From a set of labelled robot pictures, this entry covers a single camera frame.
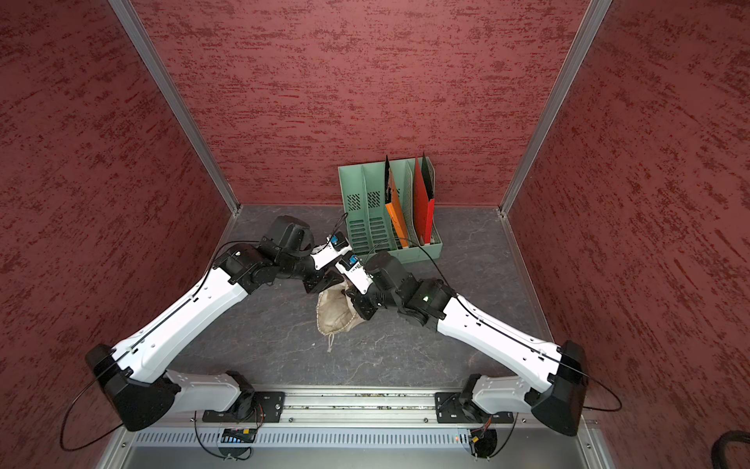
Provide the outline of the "beige cloth soil bag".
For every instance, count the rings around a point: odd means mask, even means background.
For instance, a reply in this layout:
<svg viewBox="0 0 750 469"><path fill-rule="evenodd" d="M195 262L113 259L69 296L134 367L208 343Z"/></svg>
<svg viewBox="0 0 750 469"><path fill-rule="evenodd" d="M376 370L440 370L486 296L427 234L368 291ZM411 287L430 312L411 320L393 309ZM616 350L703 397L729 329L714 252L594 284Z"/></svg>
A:
<svg viewBox="0 0 750 469"><path fill-rule="evenodd" d="M349 332L364 322L347 295L350 287L351 283L343 281L318 295L316 327L327 340L328 353L333 348L336 336Z"/></svg>

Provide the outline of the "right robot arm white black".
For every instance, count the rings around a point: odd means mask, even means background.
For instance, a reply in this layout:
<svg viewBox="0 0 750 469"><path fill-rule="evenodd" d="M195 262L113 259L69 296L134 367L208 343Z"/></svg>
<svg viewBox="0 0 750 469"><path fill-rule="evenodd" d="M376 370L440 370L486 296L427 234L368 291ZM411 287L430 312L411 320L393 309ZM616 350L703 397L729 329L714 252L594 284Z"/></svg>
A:
<svg viewBox="0 0 750 469"><path fill-rule="evenodd" d="M444 279L417 279L386 252L367 262L346 254L335 267L353 285L347 295L361 318L395 310L408 322L468 344L513 371L512 378L471 375L459 397L466 416L532 414L559 434L577 434L589 383L579 344L558 345L508 326Z"/></svg>

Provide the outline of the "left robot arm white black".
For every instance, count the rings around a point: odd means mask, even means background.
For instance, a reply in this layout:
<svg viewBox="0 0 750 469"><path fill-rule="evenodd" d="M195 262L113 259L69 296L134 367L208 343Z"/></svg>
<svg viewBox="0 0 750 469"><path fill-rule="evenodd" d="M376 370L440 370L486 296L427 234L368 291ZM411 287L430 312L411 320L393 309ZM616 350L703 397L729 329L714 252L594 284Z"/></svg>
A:
<svg viewBox="0 0 750 469"><path fill-rule="evenodd" d="M185 374L172 371L171 363L214 320L264 285L298 279L308 293L320 293L341 283L338 262L357 263L342 232L317 245L307 223L279 216L259 242L225 243L196 286L141 330L114 346L93 348L86 363L129 431L180 412L253 419L255 390L240 373Z"/></svg>

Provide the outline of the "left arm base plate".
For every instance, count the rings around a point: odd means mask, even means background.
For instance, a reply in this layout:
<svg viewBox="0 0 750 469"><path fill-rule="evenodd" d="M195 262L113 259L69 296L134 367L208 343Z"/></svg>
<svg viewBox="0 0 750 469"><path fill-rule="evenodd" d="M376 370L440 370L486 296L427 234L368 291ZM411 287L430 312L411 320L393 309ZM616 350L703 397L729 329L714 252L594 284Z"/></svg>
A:
<svg viewBox="0 0 750 469"><path fill-rule="evenodd" d="M286 395L283 392L242 393L225 412L205 410L201 420L206 423L279 423Z"/></svg>

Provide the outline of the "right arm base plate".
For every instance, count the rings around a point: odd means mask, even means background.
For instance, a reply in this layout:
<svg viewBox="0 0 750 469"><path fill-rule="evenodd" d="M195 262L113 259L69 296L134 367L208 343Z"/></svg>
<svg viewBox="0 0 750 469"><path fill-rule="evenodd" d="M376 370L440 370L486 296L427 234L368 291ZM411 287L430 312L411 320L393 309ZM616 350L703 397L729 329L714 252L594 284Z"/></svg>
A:
<svg viewBox="0 0 750 469"><path fill-rule="evenodd" d="M440 424L478 424L486 422L506 424L514 421L513 412L488 414L478 406L460 399L458 392L439 392L434 395L437 422Z"/></svg>

